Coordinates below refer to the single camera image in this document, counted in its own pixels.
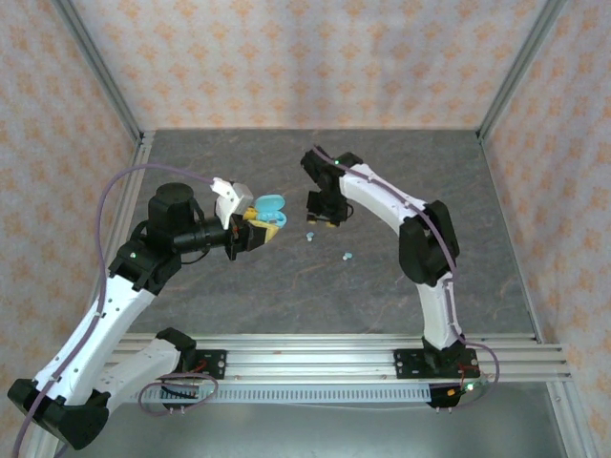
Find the purple cable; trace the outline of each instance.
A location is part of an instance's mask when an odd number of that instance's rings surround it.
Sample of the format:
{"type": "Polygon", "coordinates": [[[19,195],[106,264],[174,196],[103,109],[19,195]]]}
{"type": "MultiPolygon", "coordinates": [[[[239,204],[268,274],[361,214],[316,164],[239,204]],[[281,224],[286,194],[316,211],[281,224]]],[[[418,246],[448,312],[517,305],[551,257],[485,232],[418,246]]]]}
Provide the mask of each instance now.
{"type": "MultiPolygon", "coordinates": [[[[318,156],[320,159],[322,159],[324,162],[326,162],[327,164],[331,164],[334,167],[337,167],[340,170],[343,170],[344,172],[346,172],[347,174],[351,174],[354,175],[356,177],[359,177],[367,182],[371,182],[373,184],[375,184],[376,186],[384,189],[387,193],[389,193],[390,195],[392,195],[393,197],[397,198],[401,203],[403,203],[403,205],[405,205],[407,208],[409,208],[410,210],[412,210],[413,212],[415,212],[421,219],[424,220],[424,222],[427,224],[427,226],[429,226],[429,228],[431,229],[431,232],[433,233],[433,235],[435,236],[435,238],[437,239],[437,242],[439,243],[439,246],[441,247],[441,251],[443,252],[444,257],[446,258],[446,261],[448,262],[448,265],[450,266],[450,271],[452,272],[453,278],[456,278],[456,264],[452,259],[452,256],[450,254],[450,249],[448,248],[448,245],[446,244],[446,242],[443,240],[443,237],[441,237],[441,234],[439,233],[439,230],[435,227],[435,225],[432,223],[431,219],[427,216],[426,213],[424,213],[422,210],[420,210],[418,207],[416,207],[415,205],[413,205],[411,202],[409,202],[407,199],[405,199],[403,196],[401,196],[401,194],[397,193],[391,186],[388,186],[387,183],[384,183],[376,178],[370,178],[365,174],[362,174],[360,172],[357,172],[356,170],[352,170],[348,167],[346,167],[345,165],[336,163],[335,161],[333,161],[333,159],[331,159],[330,157],[325,156],[316,145],[314,145],[312,151],[314,152],[314,154],[316,156],[318,156]]],[[[456,336],[456,338],[464,345],[468,345],[468,346],[476,346],[478,348],[481,348],[483,350],[486,350],[488,353],[490,353],[490,355],[493,358],[493,361],[495,363],[495,378],[493,379],[491,388],[484,392],[484,395],[482,395],[480,398],[478,398],[478,401],[481,400],[485,395],[489,394],[494,386],[498,383],[498,378],[500,376],[500,363],[498,362],[498,357],[496,356],[495,352],[488,346],[485,345],[483,343],[476,343],[476,342],[469,342],[467,340],[465,340],[464,337],[462,337],[460,335],[460,333],[456,330],[456,316],[453,313],[453,300],[452,300],[452,295],[450,294],[450,289],[448,287],[449,283],[451,283],[452,281],[447,280],[444,281],[444,291],[446,294],[446,298],[447,303],[448,303],[448,313],[449,316],[452,318],[452,322],[450,323],[450,326],[452,327],[452,331],[454,333],[454,335],[456,336]]],[[[463,408],[465,406],[470,406],[471,404],[473,404],[474,402],[470,402],[467,403],[464,406],[459,406],[460,408],[463,408]]]]}
{"type": "MultiPolygon", "coordinates": [[[[112,177],[111,180],[106,184],[104,190],[102,191],[102,195],[100,196],[99,201],[97,202],[97,209],[95,210],[95,251],[97,252],[97,266],[99,268],[99,296],[97,299],[97,306],[95,308],[96,314],[94,315],[91,323],[89,324],[89,327],[85,331],[85,334],[83,334],[83,337],[74,346],[73,351],[71,351],[68,357],[64,360],[64,362],[59,365],[57,370],[52,374],[51,379],[43,386],[38,396],[36,396],[36,399],[34,399],[34,402],[32,403],[32,406],[30,407],[30,410],[28,411],[28,414],[26,415],[23,424],[21,425],[21,427],[19,428],[19,432],[17,433],[17,437],[12,448],[13,458],[19,458],[19,449],[21,448],[21,444],[23,443],[24,437],[26,436],[28,427],[32,422],[34,412],[38,409],[40,403],[42,403],[42,400],[45,398],[55,381],[58,380],[59,377],[61,377],[61,374],[64,372],[66,367],[73,361],[78,352],[83,348],[83,346],[85,346],[87,341],[89,341],[89,338],[94,333],[95,327],[97,326],[97,323],[99,321],[99,317],[102,315],[102,311],[104,310],[104,303],[106,301],[106,263],[104,261],[104,250],[102,249],[102,240],[100,236],[102,209],[104,207],[104,201],[106,200],[106,197],[110,193],[110,190],[117,181],[119,181],[126,175],[131,174],[132,172],[143,169],[164,170],[166,172],[183,175],[184,177],[190,177],[205,184],[214,183],[213,179],[200,177],[199,175],[194,174],[193,172],[189,172],[188,170],[178,169],[169,165],[141,164],[135,165],[133,167],[128,167],[127,169],[123,169],[121,172],[117,173],[114,177],[112,177]]],[[[62,448],[61,450],[59,450],[59,453],[63,454],[64,451],[65,449],[62,448]]]]}
{"type": "MultiPolygon", "coordinates": [[[[217,391],[219,391],[219,382],[217,382],[217,379],[215,379],[214,377],[207,375],[207,374],[198,374],[198,373],[191,373],[191,372],[187,372],[187,373],[183,373],[183,374],[167,374],[167,375],[163,375],[161,377],[159,377],[162,380],[168,380],[168,379],[204,379],[204,380],[209,380],[210,382],[212,382],[214,384],[214,389],[212,390],[212,392],[206,396],[205,398],[203,398],[201,401],[192,404],[191,406],[188,407],[184,407],[181,412],[187,412],[189,410],[193,410],[194,408],[198,408],[200,406],[203,406],[204,404],[207,404],[208,402],[210,402],[210,400],[216,396],[217,391]]],[[[163,410],[160,412],[152,412],[151,410],[148,410],[146,408],[144,408],[144,405],[142,404],[142,396],[144,396],[144,392],[149,389],[152,386],[165,386],[166,388],[193,388],[192,385],[179,385],[179,384],[166,384],[165,382],[152,382],[150,384],[148,384],[147,386],[145,386],[140,393],[137,395],[137,404],[140,407],[140,409],[146,413],[147,415],[150,415],[152,417],[164,417],[166,415],[172,415],[173,410],[163,410]]]]}

